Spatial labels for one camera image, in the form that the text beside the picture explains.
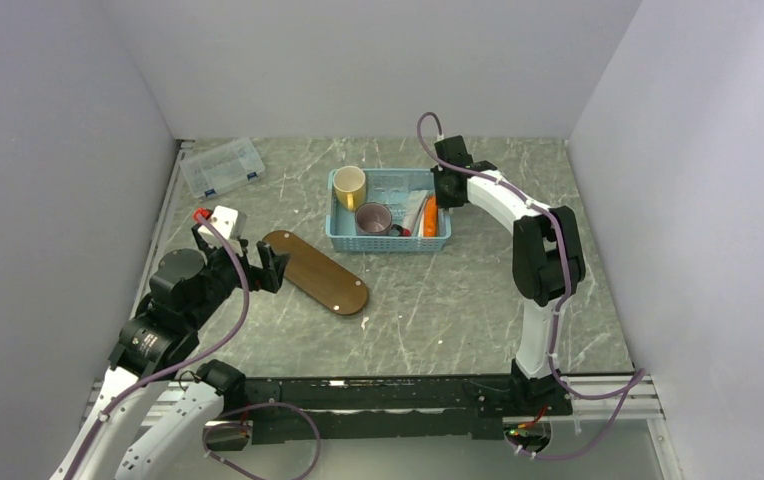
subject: tabletop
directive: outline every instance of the tabletop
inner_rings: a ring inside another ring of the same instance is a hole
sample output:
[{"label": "tabletop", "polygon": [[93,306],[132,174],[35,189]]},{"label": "tabletop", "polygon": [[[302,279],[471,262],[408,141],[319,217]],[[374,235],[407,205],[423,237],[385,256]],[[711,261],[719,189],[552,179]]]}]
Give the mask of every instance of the tabletop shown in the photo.
[{"label": "tabletop", "polygon": [[[192,152],[230,139],[198,140]],[[555,138],[465,138],[474,160],[488,160],[537,200],[576,213],[587,275],[566,310],[558,347],[565,372],[632,369],[615,307],[565,143]],[[437,253],[339,253],[324,232],[332,169],[430,168],[415,137],[254,138],[266,172],[217,198],[200,201],[177,184],[164,251],[195,248],[191,214],[225,205],[247,215],[254,244],[288,230],[361,278],[370,289],[362,312],[343,317],[285,281],[277,294],[255,292],[240,333],[215,357],[248,376],[358,376],[507,373],[521,338],[523,297],[512,280],[511,235],[488,213],[452,211],[452,237]],[[258,263],[255,249],[251,261]],[[200,331],[200,348],[237,322],[240,291]]]}]

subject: clear plastic box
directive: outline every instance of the clear plastic box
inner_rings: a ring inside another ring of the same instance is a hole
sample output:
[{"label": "clear plastic box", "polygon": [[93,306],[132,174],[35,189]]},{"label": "clear plastic box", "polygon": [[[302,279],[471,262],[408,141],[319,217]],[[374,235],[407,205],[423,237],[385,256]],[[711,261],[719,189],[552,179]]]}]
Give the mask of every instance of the clear plastic box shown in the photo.
[{"label": "clear plastic box", "polygon": [[211,198],[261,178],[264,163],[249,138],[182,160],[182,175],[197,198]]}]

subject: plastic basket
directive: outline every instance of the plastic basket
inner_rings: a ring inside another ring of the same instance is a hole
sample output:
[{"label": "plastic basket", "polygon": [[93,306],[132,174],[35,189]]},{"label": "plastic basket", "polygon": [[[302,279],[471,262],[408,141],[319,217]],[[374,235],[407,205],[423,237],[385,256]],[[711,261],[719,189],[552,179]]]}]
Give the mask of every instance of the plastic basket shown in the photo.
[{"label": "plastic basket", "polygon": [[[355,214],[335,198],[333,187],[336,170],[329,172],[329,214],[326,215],[326,236],[338,252],[437,252],[450,238],[450,215],[438,212],[436,237],[388,237],[356,235]],[[367,201],[386,205],[391,209],[394,223],[400,223],[406,213],[406,201],[413,190],[435,191],[435,182],[429,169],[370,168],[367,176]]]},{"label": "plastic basket", "polygon": [[248,138],[239,138],[181,162],[182,174],[197,198],[221,195],[258,180],[264,163]]}]

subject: red cable clip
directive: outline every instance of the red cable clip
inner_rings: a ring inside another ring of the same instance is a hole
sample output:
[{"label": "red cable clip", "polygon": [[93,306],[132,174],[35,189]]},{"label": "red cable clip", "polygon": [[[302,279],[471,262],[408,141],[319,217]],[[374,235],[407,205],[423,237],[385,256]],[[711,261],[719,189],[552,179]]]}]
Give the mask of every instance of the red cable clip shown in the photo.
[{"label": "red cable clip", "polygon": [[202,218],[208,220],[208,217],[211,216],[211,210],[207,208],[197,208],[196,212],[194,212],[194,215],[193,215],[194,221],[197,221],[196,219],[197,215],[202,215]]}]

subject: cable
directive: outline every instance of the cable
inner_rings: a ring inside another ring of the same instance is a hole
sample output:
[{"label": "cable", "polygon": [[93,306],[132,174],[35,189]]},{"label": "cable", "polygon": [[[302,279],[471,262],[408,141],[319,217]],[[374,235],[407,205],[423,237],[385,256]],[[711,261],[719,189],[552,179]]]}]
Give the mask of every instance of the cable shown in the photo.
[{"label": "cable", "polygon": [[544,414],[547,413],[547,405],[545,404],[543,407],[541,407],[541,410],[538,410],[538,415],[535,416],[535,419],[531,422],[521,423],[517,426],[517,428],[522,428],[524,430],[528,428],[532,428],[535,426],[536,423],[538,423],[541,420],[541,417],[544,416]]},{"label": "cable", "polygon": [[[612,427],[615,424],[615,419],[618,417],[618,412],[620,412],[621,407],[623,407],[623,402],[626,400],[626,397],[629,395],[628,392],[624,392],[621,395],[620,400],[618,400],[618,405],[615,407],[615,411],[612,412],[612,416],[609,417],[609,421],[606,422],[606,425],[603,426],[603,428],[600,429],[599,432],[597,432],[597,435],[591,439],[590,442],[588,442],[584,447],[580,448],[579,450],[571,453],[562,453],[558,455],[541,455],[538,452],[527,452],[529,453],[530,457],[535,460],[544,460],[547,462],[561,462],[564,460],[573,460],[575,458],[579,458],[586,453],[590,452],[594,447],[596,447],[603,438],[605,438],[606,434],[609,432],[609,430],[612,429]],[[514,444],[511,440],[509,440],[508,437],[506,437],[506,442],[509,443],[509,445],[512,445],[515,448],[515,455],[519,453],[517,450],[517,445]]]},{"label": "cable", "polygon": [[212,425],[206,428],[205,430],[203,430],[203,435],[205,435],[206,433],[210,434],[212,430],[216,430],[218,428],[238,429],[244,434],[244,437],[246,438],[249,438],[250,436],[249,431],[252,430],[252,427],[250,427],[249,425],[244,425],[243,420],[241,420],[240,422],[225,422],[225,423],[218,423],[217,425]]},{"label": "cable", "polygon": [[185,370],[184,372],[180,373],[179,374],[179,378],[176,379],[176,382],[179,383],[179,388],[182,389],[183,392],[187,392],[188,391],[188,387],[186,387],[184,384],[182,384],[182,381],[184,380],[186,373],[190,373],[191,374],[191,378],[194,379],[193,380],[194,382],[198,382],[199,381],[199,378],[196,376],[196,373],[193,370]]},{"label": "cable", "polygon": [[[305,471],[301,473],[298,477],[293,479],[293,480],[302,480],[305,477],[307,477],[311,473],[311,471],[314,470],[315,465],[317,465],[317,461],[320,459],[320,451],[323,448],[323,439],[320,436],[320,430],[318,430],[317,425],[314,424],[314,420],[312,420],[311,417],[309,417],[308,414],[305,413],[301,408],[297,407],[296,405],[291,405],[290,403],[282,403],[282,402],[257,403],[255,405],[248,405],[243,408],[231,410],[229,412],[224,413],[219,418],[228,417],[231,415],[237,415],[238,413],[241,413],[241,412],[249,412],[252,410],[258,410],[261,408],[268,408],[268,407],[287,408],[288,410],[293,410],[297,412],[298,414],[300,414],[301,417],[303,417],[303,419],[306,422],[308,422],[308,425],[311,427],[311,431],[314,432],[314,439],[315,439],[314,458],[311,460],[311,464],[308,466],[308,468],[306,468]],[[258,475],[255,475],[254,473],[244,470],[243,468],[241,468],[234,462],[226,460],[225,457],[221,457],[220,455],[214,453],[210,448],[208,448],[208,435],[212,432],[212,430],[214,430],[215,428],[219,428],[221,426],[225,426],[225,424],[209,427],[202,432],[202,448],[205,449],[205,452],[208,454],[208,456],[224,465],[229,466],[236,472],[242,475],[245,475],[253,480],[265,480],[264,478],[259,477]]]},{"label": "cable", "polygon": [[238,331],[241,329],[241,327],[244,325],[244,322],[247,320],[247,312],[249,312],[249,295],[250,295],[250,288],[249,283],[247,282],[247,277],[244,275],[244,269],[241,267],[241,263],[238,260],[238,256],[235,253],[235,250],[232,248],[231,245],[229,245],[229,242],[223,238],[222,235],[220,235],[220,232],[217,231],[216,228],[214,228],[211,223],[207,222],[205,218],[202,217],[199,213],[197,213],[194,216],[194,219],[199,223],[200,225],[203,225],[205,228],[207,228],[212,235],[214,235],[214,238],[220,241],[220,244],[223,246],[223,248],[226,250],[226,253],[229,255],[229,259],[232,261],[232,265],[235,267],[235,271],[238,273],[238,278],[241,280],[241,288],[243,290],[244,294],[244,306],[241,310],[241,316],[238,319],[238,322],[235,324],[235,326],[232,327],[231,330],[229,330],[226,335],[221,338],[217,343],[200,353],[199,355],[196,355],[194,357],[191,357],[187,360],[183,360],[175,365],[171,365],[163,370],[159,370],[158,372],[153,373],[152,375],[149,375],[147,377],[144,377],[134,384],[130,386],[129,388],[123,390],[119,395],[114,397],[111,402],[108,403],[108,405],[102,409],[100,412],[100,415],[94,420],[93,425],[91,425],[90,430],[88,430],[88,433],[85,435],[84,440],[82,440],[82,444],[79,445],[79,449],[76,451],[76,454],[73,456],[73,461],[70,463],[70,467],[67,469],[67,472],[64,474],[64,480],[72,480],[73,476],[76,474],[76,471],[78,471],[79,466],[81,466],[82,461],[85,458],[85,455],[87,454],[88,450],[90,449],[91,445],[93,444],[93,441],[96,439],[97,434],[99,434],[100,428],[102,428],[103,418],[106,417],[105,420],[107,421],[107,417],[111,415],[112,412],[114,412],[114,409],[117,408],[118,405],[120,405],[120,402],[126,399],[129,395],[132,394],[132,392],[137,391],[139,388],[143,387],[144,385],[153,382],[155,380],[160,380],[167,375],[170,375],[172,373],[176,373],[179,370],[187,367],[188,365],[192,365],[196,362],[199,362],[200,360],[204,359],[205,357],[208,357],[212,353],[216,352],[218,349],[220,349],[223,345],[226,345],[229,340],[234,337]]},{"label": "cable", "polygon": [[[497,181],[496,178],[488,174],[458,167],[438,157],[438,155],[436,155],[435,152],[433,152],[429,148],[429,146],[426,144],[426,141],[423,139],[422,125],[426,117],[432,117],[433,119],[435,119],[435,124],[438,127],[439,135],[441,134],[441,131],[442,131],[441,121],[438,118],[438,115],[436,115],[434,112],[426,112],[423,115],[421,115],[420,118],[417,120],[417,141],[420,142],[420,145],[423,147],[423,150],[425,150],[426,153],[433,160],[435,160],[435,162],[437,162],[443,168],[447,168],[454,172],[463,173],[468,176],[484,178],[486,180],[490,180],[491,182]],[[641,381],[642,378],[644,378],[646,371],[643,368],[638,369],[625,386],[613,392],[608,392],[608,393],[604,393],[600,395],[586,395],[586,394],[580,393],[574,390],[564,380],[562,380],[561,376],[559,375],[559,372],[556,370],[556,365],[555,365],[555,362],[553,361],[553,356],[556,353],[556,346],[558,344],[558,339],[559,339],[559,320],[561,315],[561,309],[562,309],[562,306],[565,304],[565,302],[567,302],[568,299],[570,299],[570,295],[572,291],[571,281],[570,281],[570,267],[568,265],[567,250],[565,249],[565,242],[564,242],[564,235],[562,233],[562,228],[561,228],[561,225],[559,224],[559,220],[556,218],[555,215],[553,215],[548,209],[545,209],[536,203],[532,203],[531,199],[525,193],[523,193],[523,191],[521,191],[518,187],[512,185],[511,183],[505,180],[500,180],[497,183],[503,186],[505,189],[509,190],[510,192],[514,193],[522,201],[529,204],[530,208],[540,213],[541,215],[544,215],[544,217],[546,217],[547,220],[550,221],[550,225],[553,227],[553,231],[556,233],[556,245],[558,246],[559,258],[561,259],[561,264],[562,264],[562,277],[564,279],[565,292],[562,294],[562,296],[559,298],[559,301],[556,302],[556,306],[553,308],[552,322],[550,325],[550,343],[547,348],[547,364],[550,367],[550,372],[552,373],[553,378],[556,379],[556,382],[558,382],[558,384],[561,385],[562,388],[564,388],[568,393],[582,400],[603,400],[603,399],[611,398],[617,395],[623,395],[623,398],[621,399],[620,402],[618,402],[618,406],[615,409],[615,412],[612,416],[612,418],[616,417],[618,412],[620,411],[620,408],[623,406],[623,400],[626,398],[626,395],[629,393],[629,391],[633,387],[638,385],[638,383]],[[606,428],[604,428],[604,431],[607,430],[610,426],[611,424],[607,424]],[[583,453],[585,453],[588,450],[590,450],[590,448],[586,447],[583,450],[584,450]]]},{"label": "cable", "polygon": [[[511,445],[514,449],[515,456],[520,455],[520,452],[526,452],[531,458],[537,456],[550,444],[549,434],[536,435],[528,432],[523,432],[522,434],[514,433],[505,435],[505,439],[506,443]],[[535,450],[526,450],[526,448],[532,445],[533,442],[539,442],[540,444]]]},{"label": "cable", "polygon": [[488,385],[482,385],[481,383],[476,383],[476,382],[474,382],[473,380],[468,380],[468,381],[467,381],[467,383],[470,383],[470,384],[472,384],[472,385],[476,385],[476,386],[477,386],[477,387],[479,387],[479,388],[484,388],[484,389],[486,389],[486,390],[493,390],[493,391],[495,391],[495,392],[500,392],[500,393],[508,393],[508,392],[511,392],[511,391],[512,391],[510,388],[495,388],[495,387],[489,387]]}]

